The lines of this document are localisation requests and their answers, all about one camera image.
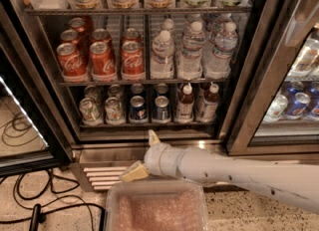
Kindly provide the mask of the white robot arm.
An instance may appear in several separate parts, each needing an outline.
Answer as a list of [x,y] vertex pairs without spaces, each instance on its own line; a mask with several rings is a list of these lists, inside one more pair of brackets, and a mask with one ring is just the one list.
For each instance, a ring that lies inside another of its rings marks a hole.
[[149,131],[144,159],[120,175],[123,182],[150,175],[172,177],[210,187],[218,182],[319,213],[319,166],[239,159],[198,147],[179,148]]

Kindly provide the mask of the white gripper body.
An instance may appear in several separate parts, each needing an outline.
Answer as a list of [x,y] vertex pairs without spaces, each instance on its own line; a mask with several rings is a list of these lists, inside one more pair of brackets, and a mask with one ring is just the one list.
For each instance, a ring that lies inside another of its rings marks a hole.
[[180,149],[160,142],[149,148],[145,155],[144,163],[150,174],[177,177],[177,166],[180,155]]

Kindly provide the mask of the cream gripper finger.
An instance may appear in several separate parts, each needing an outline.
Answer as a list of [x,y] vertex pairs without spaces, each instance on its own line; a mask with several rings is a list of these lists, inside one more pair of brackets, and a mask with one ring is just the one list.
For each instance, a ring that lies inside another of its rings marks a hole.
[[160,139],[158,138],[157,134],[152,129],[150,129],[149,130],[149,146],[153,146],[159,143],[160,143]]
[[122,182],[132,182],[146,178],[149,175],[150,173],[144,164],[141,161],[137,161],[120,175],[120,180]]

